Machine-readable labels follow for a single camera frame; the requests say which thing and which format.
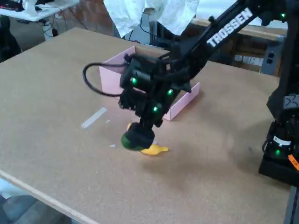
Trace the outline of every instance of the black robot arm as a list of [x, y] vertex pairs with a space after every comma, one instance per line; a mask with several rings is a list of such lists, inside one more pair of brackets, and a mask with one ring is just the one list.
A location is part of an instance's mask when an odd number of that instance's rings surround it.
[[180, 91], [191, 91], [190, 80], [219, 47], [256, 17], [268, 25], [273, 19], [283, 19], [282, 13], [284, 0], [238, 0], [216, 20], [211, 17], [210, 26], [188, 42], [191, 47], [185, 43], [174, 45], [170, 53], [158, 59], [139, 54], [127, 56], [119, 105], [140, 117], [140, 122], [124, 135], [130, 142], [128, 148], [150, 147], [155, 137], [152, 127], [161, 126], [162, 117]]
[[110, 65], [92, 63], [83, 70], [85, 83], [95, 92], [86, 78], [91, 66], [124, 66], [119, 106], [130, 109], [140, 117], [122, 137], [123, 145], [131, 150], [149, 148], [180, 91], [191, 91], [190, 80], [205, 66], [210, 56], [253, 19], [262, 19], [267, 26], [272, 20], [288, 22], [288, 32], [282, 55], [281, 78], [278, 88], [269, 97], [267, 106], [272, 122], [262, 149], [259, 173], [276, 180], [299, 186], [299, 2], [297, 0], [238, 0], [216, 20], [211, 17], [204, 33], [188, 43], [173, 45], [171, 51], [159, 58], [133, 54], [125, 63]]

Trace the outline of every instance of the wall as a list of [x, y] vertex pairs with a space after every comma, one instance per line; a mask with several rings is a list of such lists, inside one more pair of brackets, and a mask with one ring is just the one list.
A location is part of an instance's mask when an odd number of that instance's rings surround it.
[[[108, 34], [113, 34], [113, 22], [103, 0], [80, 0], [80, 3], [72, 10], [82, 22], [97, 24], [106, 28]], [[73, 15], [68, 10], [65, 11], [65, 17], [73, 20]]]

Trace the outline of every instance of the green object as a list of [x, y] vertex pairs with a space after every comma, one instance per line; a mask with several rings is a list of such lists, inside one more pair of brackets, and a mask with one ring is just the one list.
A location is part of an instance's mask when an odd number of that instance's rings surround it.
[[132, 151], [144, 150], [144, 148], [142, 148], [141, 146], [132, 146], [131, 142], [126, 138], [125, 134], [123, 134], [123, 136], [121, 137], [121, 143], [128, 150], [132, 150]]
[[170, 96], [170, 95], [172, 95], [172, 93], [173, 93], [173, 90], [168, 90], [167, 95]]
[[136, 83], [137, 83], [137, 79], [136, 79], [136, 78], [132, 78], [131, 82], [132, 82], [133, 84], [136, 84]]

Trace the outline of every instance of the cable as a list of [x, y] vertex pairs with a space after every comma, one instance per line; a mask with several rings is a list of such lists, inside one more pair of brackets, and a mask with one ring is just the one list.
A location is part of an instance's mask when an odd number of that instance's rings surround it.
[[85, 82], [85, 84], [94, 92], [102, 95], [102, 96], [106, 96], [106, 97], [120, 97], [120, 94], [110, 94], [110, 93], [106, 93], [103, 92], [99, 89], [97, 89], [96, 87], [94, 87], [87, 79], [86, 77], [86, 72], [90, 67], [94, 67], [94, 66], [103, 66], [103, 67], [115, 67], [115, 68], [120, 68], [120, 67], [124, 67], [126, 66], [127, 63], [123, 63], [123, 64], [106, 64], [106, 63], [90, 63], [88, 65], [86, 65], [83, 69], [83, 80]]
[[40, 7], [40, 8], [58, 8], [61, 11], [61, 13], [63, 14], [63, 17], [64, 17], [65, 30], [68, 30], [66, 20], [65, 20], [65, 14], [64, 14], [64, 12], [61, 8], [56, 7], [56, 6], [48, 6], [48, 7], [38, 6], [38, 7]]
[[82, 24], [82, 26], [84, 26], [85, 27], [85, 29], [87, 29], [87, 27], [84, 25], [84, 23], [76, 16], [76, 14], [74, 14], [74, 12], [70, 9], [70, 8], [68, 8], [69, 10], [70, 10], [70, 12], [74, 15], [74, 17]]
[[152, 36], [158, 37], [157, 35], [151, 34], [150, 32], [144, 30], [141, 25], [142, 25], [142, 16], [141, 16], [141, 20], [140, 20], [140, 28], [142, 29], [142, 31], [145, 32], [145, 33], [147, 33], [147, 34], [150, 34]]
[[131, 35], [132, 35], [132, 33], [133, 33], [133, 30], [131, 31], [131, 34], [130, 34], [130, 36], [129, 36], [128, 41], [131, 40]]
[[52, 24], [51, 24], [51, 27], [50, 27], [49, 29], [47, 29], [47, 30], [44, 30], [43, 33], [46, 34], [48, 37], [53, 37], [53, 36], [49, 36], [49, 35], [46, 33], [46, 32], [49, 31], [49, 30], [52, 30]]

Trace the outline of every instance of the pink cardboard box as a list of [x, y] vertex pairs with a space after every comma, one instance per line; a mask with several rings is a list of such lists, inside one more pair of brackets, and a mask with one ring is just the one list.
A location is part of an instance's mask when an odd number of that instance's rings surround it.
[[[145, 55], [151, 55], [151, 56], [160, 56], [164, 54], [164, 52], [160, 51], [152, 51], [148, 49], [142, 49], [137, 46], [133, 46], [118, 55], [114, 56], [113, 58], [109, 59], [108, 61], [105, 61], [106, 63], [110, 64], [122, 64], [124, 63], [124, 56], [125, 54], [131, 55], [133, 53], [141, 53]], [[124, 68], [109, 68], [109, 67], [100, 67], [100, 76], [101, 76], [101, 82], [102, 82], [102, 90], [104, 92], [108, 92], [111, 94], [120, 94], [122, 92], [122, 88], [119, 87], [121, 74], [123, 72]], [[167, 114], [163, 116], [165, 120], [172, 120], [175, 116], [178, 115], [178, 113], [193, 100], [199, 93], [199, 87], [200, 84], [196, 83], [192, 87], [191, 93], [186, 93], [184, 96], [182, 96], [179, 100], [177, 100], [169, 109]]]

